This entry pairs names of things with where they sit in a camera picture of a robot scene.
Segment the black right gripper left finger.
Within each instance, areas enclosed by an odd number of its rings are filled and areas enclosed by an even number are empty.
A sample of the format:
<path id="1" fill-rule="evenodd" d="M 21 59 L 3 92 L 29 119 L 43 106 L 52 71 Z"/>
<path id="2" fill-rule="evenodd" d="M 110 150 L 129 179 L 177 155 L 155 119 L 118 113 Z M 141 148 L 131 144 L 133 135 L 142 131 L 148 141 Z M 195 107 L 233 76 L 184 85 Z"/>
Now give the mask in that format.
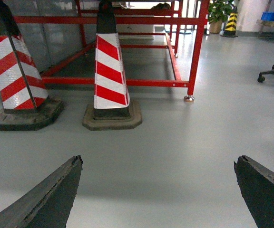
<path id="1" fill-rule="evenodd" d="M 65 228 L 82 171 L 73 156 L 29 192 L 0 212 L 0 228 Z"/>

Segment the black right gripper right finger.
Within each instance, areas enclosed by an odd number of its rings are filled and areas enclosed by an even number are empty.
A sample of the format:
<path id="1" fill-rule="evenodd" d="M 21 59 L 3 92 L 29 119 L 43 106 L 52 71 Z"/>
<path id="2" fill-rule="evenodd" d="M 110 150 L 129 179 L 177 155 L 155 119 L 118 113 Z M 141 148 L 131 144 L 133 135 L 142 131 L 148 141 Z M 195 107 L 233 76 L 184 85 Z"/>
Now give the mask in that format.
<path id="1" fill-rule="evenodd" d="M 274 172 L 242 155 L 234 163 L 242 197 L 259 228 L 274 228 Z"/>

